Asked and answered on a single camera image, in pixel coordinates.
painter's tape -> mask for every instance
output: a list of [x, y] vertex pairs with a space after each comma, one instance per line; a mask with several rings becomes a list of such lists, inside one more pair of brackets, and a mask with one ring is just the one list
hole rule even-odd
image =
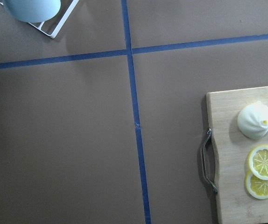
[[123, 13], [123, 20], [124, 20], [124, 31], [125, 31], [125, 39], [126, 39], [126, 49], [127, 49], [127, 59], [128, 59], [128, 69], [129, 69], [129, 77], [130, 77], [134, 122], [136, 125], [135, 133], [136, 133], [136, 143], [137, 143], [137, 150], [138, 150], [138, 162], [139, 162], [140, 177], [141, 177], [145, 223], [151, 224], [149, 201], [148, 201], [148, 185], [147, 185], [147, 176], [146, 176], [146, 170], [145, 170], [144, 153], [143, 153], [143, 145], [142, 145], [142, 137], [141, 137], [141, 127], [140, 127], [139, 108], [138, 108], [138, 101], [137, 101], [137, 89], [136, 89], [136, 81], [135, 81], [134, 62], [133, 62], [132, 47], [131, 47], [131, 34], [130, 34], [127, 0], [121, 0], [121, 4], [122, 4], [122, 13]]
[[97, 52], [97, 53], [49, 57], [49, 58], [18, 61], [18, 62], [7, 62], [7, 63], [0, 63], [0, 69], [24, 67], [24, 66], [30, 66], [30, 65], [59, 63], [59, 62], [70, 62], [70, 61], [78, 61], [78, 60], [85, 60], [85, 59], [102, 58], [102, 57], [113, 57], [113, 56], [120, 56], [120, 55], [126, 55], [126, 54], [127, 54], [126, 50], [112, 50], [112, 51], [104, 51], [104, 52]]
[[220, 45], [220, 44], [230, 44], [230, 43], [250, 42], [250, 41], [262, 41], [262, 40], [268, 40], [268, 34], [134, 48], [134, 49], [132, 49], [132, 53], [133, 54], [142, 54], [142, 53], [150, 53], [150, 52], [165, 51], [165, 50], [198, 48], [198, 47], [213, 46], [213, 45]]

lemon rind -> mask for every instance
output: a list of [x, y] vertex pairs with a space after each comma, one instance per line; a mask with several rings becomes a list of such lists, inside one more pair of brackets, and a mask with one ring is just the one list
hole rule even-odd
[[245, 188], [246, 190], [248, 191], [248, 193], [252, 196], [252, 197], [255, 197], [257, 199], [260, 199], [260, 200], [264, 200], [264, 199], [268, 199], [268, 195], [265, 195], [265, 196], [260, 196], [260, 195], [257, 195], [254, 191], [251, 190], [251, 177], [253, 176], [254, 174], [249, 171], [248, 174], [246, 175], [246, 178], [245, 178]]
[[260, 145], [260, 146], [255, 147], [253, 150], [251, 150], [251, 152], [249, 153], [249, 156], [248, 156], [248, 166], [249, 166], [251, 172], [253, 173], [253, 175], [255, 175], [257, 178], [259, 178], [261, 180], [268, 181], [268, 176], [260, 175], [253, 168], [253, 160], [252, 159], [253, 159], [254, 155], [256, 154], [257, 151], [260, 151], [260, 150], [263, 150], [263, 149], [268, 150], [268, 145]]

blue tape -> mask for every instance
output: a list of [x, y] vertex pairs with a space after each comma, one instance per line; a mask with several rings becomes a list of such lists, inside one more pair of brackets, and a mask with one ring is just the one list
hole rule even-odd
[[142, 137], [141, 137], [139, 107], [138, 107], [138, 101], [137, 101], [137, 89], [136, 89], [134, 62], [133, 62], [133, 54], [132, 54], [132, 47], [131, 47], [131, 35], [130, 35], [130, 24], [129, 24], [127, 0], [121, 0], [121, 5], [122, 5], [123, 20], [124, 20], [124, 31], [125, 31], [125, 39], [126, 39], [126, 49], [127, 49], [127, 59], [128, 59], [128, 69], [129, 69], [129, 77], [130, 77], [134, 122], [136, 125], [135, 133], [136, 133], [136, 143], [137, 143], [137, 150], [138, 150], [138, 161], [139, 161], [139, 169], [140, 169], [144, 215], [145, 215], [146, 224], [151, 224], [151, 216], [150, 216], [149, 201], [148, 201], [148, 185], [147, 185], [147, 176], [146, 176], [146, 171], [145, 171], [144, 153], [143, 153], [143, 145], [142, 145]]
[[112, 51], [104, 51], [104, 52], [97, 52], [97, 53], [80, 54], [80, 55], [49, 57], [49, 58], [34, 59], [34, 60], [19, 61], [19, 62], [0, 63], [0, 69], [24, 67], [24, 66], [39, 65], [39, 64], [78, 61], [78, 60], [102, 58], [102, 57], [112, 57], [112, 56], [120, 56], [120, 55], [126, 55], [126, 54], [127, 54], [126, 50], [112, 50]]
[[197, 48], [197, 47], [213, 46], [213, 45], [220, 45], [220, 44], [261, 41], [261, 40], [268, 40], [268, 34], [134, 48], [132, 49], [132, 53], [142, 54], [142, 53], [165, 51], [165, 50]]

lemon pulp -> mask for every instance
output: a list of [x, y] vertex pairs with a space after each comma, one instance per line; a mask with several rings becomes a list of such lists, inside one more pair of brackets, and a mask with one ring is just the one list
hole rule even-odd
[[262, 180], [268, 180], [268, 145], [253, 149], [248, 157], [248, 164], [253, 174]]
[[268, 180], [261, 180], [253, 175], [251, 171], [248, 172], [245, 178], [245, 187], [249, 194], [257, 199], [268, 198]]

table surface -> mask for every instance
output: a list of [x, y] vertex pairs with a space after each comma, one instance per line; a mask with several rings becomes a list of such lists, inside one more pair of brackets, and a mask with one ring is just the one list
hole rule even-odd
[[0, 5], [0, 223], [217, 224], [205, 95], [259, 86], [264, 0], [84, 0], [54, 40]]

